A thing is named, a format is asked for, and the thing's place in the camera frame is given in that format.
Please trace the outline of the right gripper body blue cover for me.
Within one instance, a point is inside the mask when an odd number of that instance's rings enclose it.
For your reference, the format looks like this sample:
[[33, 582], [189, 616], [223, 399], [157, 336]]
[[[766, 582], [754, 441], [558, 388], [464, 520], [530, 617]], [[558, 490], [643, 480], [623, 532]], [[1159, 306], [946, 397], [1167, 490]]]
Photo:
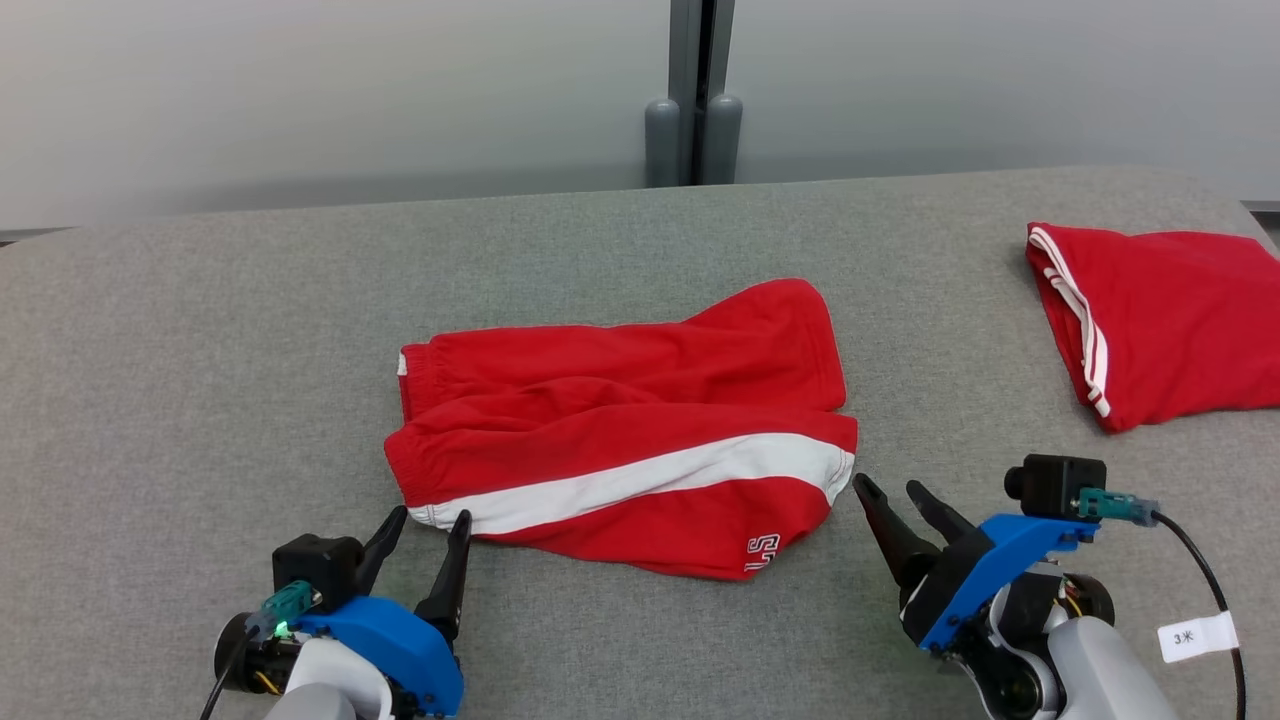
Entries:
[[950, 543], [901, 611], [902, 629], [920, 650], [947, 650], [960, 628], [1005, 585], [1044, 556], [1091, 542], [1097, 523], [993, 515]]

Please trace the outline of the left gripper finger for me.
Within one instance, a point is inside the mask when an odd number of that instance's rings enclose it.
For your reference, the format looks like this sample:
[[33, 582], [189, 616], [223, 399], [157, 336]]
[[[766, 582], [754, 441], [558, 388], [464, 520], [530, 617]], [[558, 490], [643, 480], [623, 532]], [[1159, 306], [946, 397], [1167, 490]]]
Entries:
[[396, 551], [401, 533], [410, 516], [404, 505], [392, 509], [381, 525], [364, 546], [362, 557], [355, 570], [358, 594], [371, 594], [384, 561]]
[[460, 633], [471, 542], [472, 514], [462, 510], [448, 534], [447, 553], [431, 589], [415, 607], [415, 615], [442, 637], [457, 637]]

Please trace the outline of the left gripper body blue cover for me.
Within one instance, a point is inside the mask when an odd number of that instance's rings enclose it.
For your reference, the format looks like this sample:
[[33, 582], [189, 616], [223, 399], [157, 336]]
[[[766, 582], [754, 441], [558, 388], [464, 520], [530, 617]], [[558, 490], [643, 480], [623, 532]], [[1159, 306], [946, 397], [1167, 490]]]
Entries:
[[445, 637], [404, 606], [355, 597], [334, 612], [291, 621], [302, 650], [291, 689], [316, 682], [346, 691], [365, 717], [453, 717], [465, 696]]

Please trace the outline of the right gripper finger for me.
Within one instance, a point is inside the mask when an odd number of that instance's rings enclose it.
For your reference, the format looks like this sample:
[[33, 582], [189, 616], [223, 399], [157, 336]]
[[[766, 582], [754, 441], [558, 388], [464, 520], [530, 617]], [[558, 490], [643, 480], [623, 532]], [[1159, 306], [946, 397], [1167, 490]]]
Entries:
[[852, 477], [852, 489], [895, 583], [901, 591], [914, 591], [941, 551], [893, 511], [888, 497], [865, 473]]
[[966, 520], [952, 506], [934, 496], [919, 480], [908, 482], [906, 492], [922, 519], [941, 534], [946, 546], [963, 541], [977, 529], [973, 523]]

